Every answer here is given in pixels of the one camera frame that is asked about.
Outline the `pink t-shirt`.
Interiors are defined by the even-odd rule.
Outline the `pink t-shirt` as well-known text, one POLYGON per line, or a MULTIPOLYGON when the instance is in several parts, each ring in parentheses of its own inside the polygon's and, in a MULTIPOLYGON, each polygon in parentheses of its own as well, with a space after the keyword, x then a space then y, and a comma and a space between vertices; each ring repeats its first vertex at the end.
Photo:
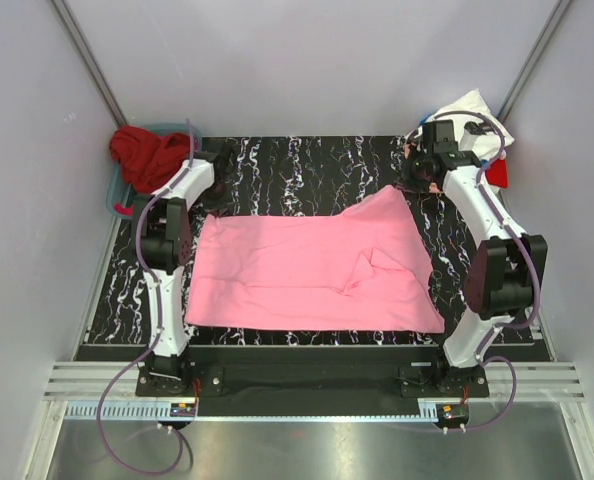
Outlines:
POLYGON ((280 331, 441 333, 433 271, 403 194, 386 186, 333 216, 206 218, 186 321, 280 331))

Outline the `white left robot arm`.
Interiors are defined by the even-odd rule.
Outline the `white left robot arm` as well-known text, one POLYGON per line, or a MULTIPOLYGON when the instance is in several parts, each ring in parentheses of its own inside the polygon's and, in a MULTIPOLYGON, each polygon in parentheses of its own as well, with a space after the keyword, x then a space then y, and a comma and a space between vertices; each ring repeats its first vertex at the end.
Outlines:
POLYGON ((185 394, 193 382, 182 300, 193 249, 189 211, 198 202, 221 200, 234 158, 231 142, 210 140, 190 153, 162 187, 135 198, 131 240, 146 281, 150 319, 150 340, 138 363, 147 379, 157 379, 173 396, 185 394))

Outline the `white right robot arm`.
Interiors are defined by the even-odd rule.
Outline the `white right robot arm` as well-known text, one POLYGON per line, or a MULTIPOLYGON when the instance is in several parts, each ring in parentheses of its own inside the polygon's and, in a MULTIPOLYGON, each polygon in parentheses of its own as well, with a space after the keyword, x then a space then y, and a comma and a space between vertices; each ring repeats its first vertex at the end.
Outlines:
POLYGON ((466 276, 466 310, 429 376, 447 397, 479 379, 485 353, 503 330, 528 328, 540 308, 547 242, 528 234, 493 193, 485 175, 491 165, 460 148, 454 124, 443 114, 422 124, 402 173, 405 190, 436 186, 446 195, 478 245, 466 276))

